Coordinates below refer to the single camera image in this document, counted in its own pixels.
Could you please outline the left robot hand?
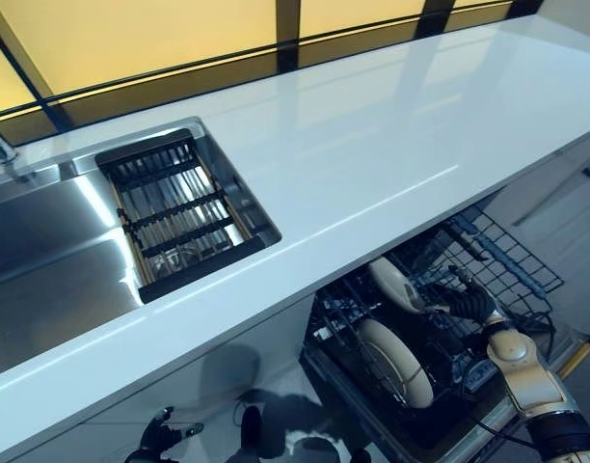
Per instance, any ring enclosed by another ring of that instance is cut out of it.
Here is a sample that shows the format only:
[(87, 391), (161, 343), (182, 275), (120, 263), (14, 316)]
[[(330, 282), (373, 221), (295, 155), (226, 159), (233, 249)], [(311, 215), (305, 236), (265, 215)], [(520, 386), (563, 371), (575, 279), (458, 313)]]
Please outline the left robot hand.
[(174, 407), (167, 406), (151, 419), (142, 434), (139, 449), (162, 453), (203, 432), (204, 424), (201, 422), (193, 422), (180, 429), (170, 427), (167, 421), (172, 417), (173, 412)]

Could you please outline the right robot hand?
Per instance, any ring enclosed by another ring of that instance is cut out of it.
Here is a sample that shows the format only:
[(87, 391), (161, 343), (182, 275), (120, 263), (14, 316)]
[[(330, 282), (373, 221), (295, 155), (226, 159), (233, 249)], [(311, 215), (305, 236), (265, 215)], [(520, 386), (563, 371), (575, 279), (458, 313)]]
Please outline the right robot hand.
[(430, 283), (421, 288), (428, 301), (433, 305), (446, 307), (446, 311), (452, 316), (484, 323), (497, 309), (493, 296), (474, 280), (466, 268), (449, 265), (448, 270), (465, 289), (458, 290), (440, 283)]

